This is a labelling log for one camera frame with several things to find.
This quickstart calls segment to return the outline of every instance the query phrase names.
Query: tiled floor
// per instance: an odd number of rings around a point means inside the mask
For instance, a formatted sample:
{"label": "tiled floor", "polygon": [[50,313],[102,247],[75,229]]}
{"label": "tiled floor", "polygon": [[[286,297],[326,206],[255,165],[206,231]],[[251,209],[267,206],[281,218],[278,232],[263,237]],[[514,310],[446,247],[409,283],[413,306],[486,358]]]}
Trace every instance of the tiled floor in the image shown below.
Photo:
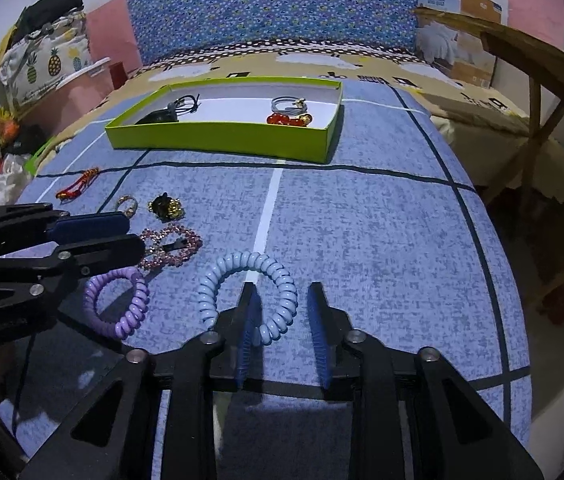
{"label": "tiled floor", "polygon": [[[506,242],[505,250],[518,282],[520,295],[539,284],[537,271],[524,242]],[[531,357],[533,422],[528,450],[545,480],[564,468],[564,325],[555,326],[537,312],[526,311]]]}

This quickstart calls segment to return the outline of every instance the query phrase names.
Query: black bag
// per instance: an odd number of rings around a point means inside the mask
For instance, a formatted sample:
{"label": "black bag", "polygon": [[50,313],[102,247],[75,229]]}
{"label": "black bag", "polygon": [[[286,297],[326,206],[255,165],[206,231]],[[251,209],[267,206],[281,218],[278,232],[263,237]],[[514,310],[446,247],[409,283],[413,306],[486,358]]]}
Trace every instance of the black bag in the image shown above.
{"label": "black bag", "polygon": [[10,39],[8,47],[24,39],[27,34],[41,28],[46,23],[52,23],[58,18],[68,14],[73,9],[83,9],[82,0],[39,0],[36,4],[26,7],[20,14]]}

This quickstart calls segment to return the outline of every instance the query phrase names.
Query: table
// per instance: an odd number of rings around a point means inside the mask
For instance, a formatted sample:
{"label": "table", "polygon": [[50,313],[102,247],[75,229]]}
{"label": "table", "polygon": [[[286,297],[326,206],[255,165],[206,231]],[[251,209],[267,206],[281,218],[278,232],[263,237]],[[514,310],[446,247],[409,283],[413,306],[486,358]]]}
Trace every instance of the table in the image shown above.
{"label": "table", "polygon": [[[313,281],[355,328],[392,348],[434,346],[472,382],[492,409],[527,443],[531,382],[520,298],[504,250],[464,170],[422,108],[407,92],[369,82],[343,83],[335,150],[326,165],[223,153],[113,150],[106,120],[142,96],[105,112],[77,135],[24,191],[20,202],[53,202],[76,174],[102,173],[74,202],[71,214],[109,211],[123,194],[140,203],[131,232],[158,228],[145,207],[167,191],[186,210],[182,224],[204,240],[184,266],[149,276],[151,309],[126,344],[150,352],[178,348],[199,333],[199,277],[216,257],[264,250],[289,269],[299,290],[295,322],[264,348],[251,376],[316,386],[305,309]],[[43,256],[46,244],[28,250]],[[220,310],[235,306],[246,273],[223,283]],[[264,315],[273,284],[257,283]],[[103,316],[128,303],[127,285],[102,294]],[[33,454],[70,408],[120,355],[76,332],[81,290],[60,307],[63,322],[36,336],[18,409],[17,439]],[[20,341],[23,360],[28,340]],[[18,384],[0,415],[10,426]],[[163,399],[165,414],[166,400]],[[218,398],[223,431],[219,476],[345,478],[350,406],[241,392]],[[161,456],[158,433],[156,459]],[[154,465],[157,474],[159,460]]]}

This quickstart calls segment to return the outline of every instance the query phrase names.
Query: floral patterned backdrop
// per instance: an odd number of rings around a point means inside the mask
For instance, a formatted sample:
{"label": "floral patterned backdrop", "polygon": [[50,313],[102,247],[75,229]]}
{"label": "floral patterned backdrop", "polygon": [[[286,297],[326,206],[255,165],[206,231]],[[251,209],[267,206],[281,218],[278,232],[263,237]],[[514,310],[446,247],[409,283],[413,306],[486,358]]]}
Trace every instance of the floral patterned backdrop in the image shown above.
{"label": "floral patterned backdrop", "polygon": [[416,0],[128,0],[142,61],[241,41],[309,38],[412,49]]}

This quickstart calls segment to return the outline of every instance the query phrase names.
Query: pink wall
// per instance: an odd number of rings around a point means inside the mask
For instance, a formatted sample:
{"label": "pink wall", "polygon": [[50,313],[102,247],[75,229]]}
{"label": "pink wall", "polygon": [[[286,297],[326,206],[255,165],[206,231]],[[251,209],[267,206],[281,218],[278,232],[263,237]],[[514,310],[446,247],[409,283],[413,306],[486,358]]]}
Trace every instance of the pink wall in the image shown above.
{"label": "pink wall", "polygon": [[564,0],[508,0],[508,26],[564,50]]}
{"label": "pink wall", "polygon": [[93,60],[110,57],[111,63],[122,61],[126,72],[142,66],[126,0],[110,0],[91,10],[86,28]]}

